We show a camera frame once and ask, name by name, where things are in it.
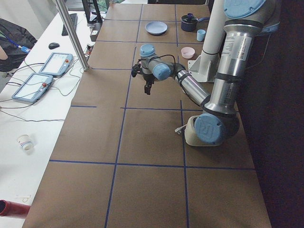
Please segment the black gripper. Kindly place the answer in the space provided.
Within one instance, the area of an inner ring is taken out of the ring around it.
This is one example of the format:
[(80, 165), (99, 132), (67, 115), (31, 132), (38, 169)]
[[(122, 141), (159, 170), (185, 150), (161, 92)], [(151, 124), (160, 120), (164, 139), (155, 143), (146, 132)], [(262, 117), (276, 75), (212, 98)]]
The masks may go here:
[(143, 78), (146, 81), (146, 84), (144, 86), (144, 92), (147, 95), (150, 95), (151, 94), (151, 86), (152, 86), (152, 84), (154, 84), (155, 77), (154, 77), (153, 74), (143, 74)]

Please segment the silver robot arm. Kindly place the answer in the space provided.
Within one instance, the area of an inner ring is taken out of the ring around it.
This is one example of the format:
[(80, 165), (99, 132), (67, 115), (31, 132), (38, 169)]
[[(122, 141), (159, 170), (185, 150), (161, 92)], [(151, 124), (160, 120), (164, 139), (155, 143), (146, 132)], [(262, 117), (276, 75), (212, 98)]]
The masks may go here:
[(188, 145), (218, 146), (238, 132), (234, 105), (254, 38), (275, 32), (280, 12), (279, 0), (214, 1), (202, 52), (188, 68), (163, 61), (153, 45), (141, 46), (132, 76), (143, 76), (145, 93), (171, 77), (203, 110), (176, 129)]

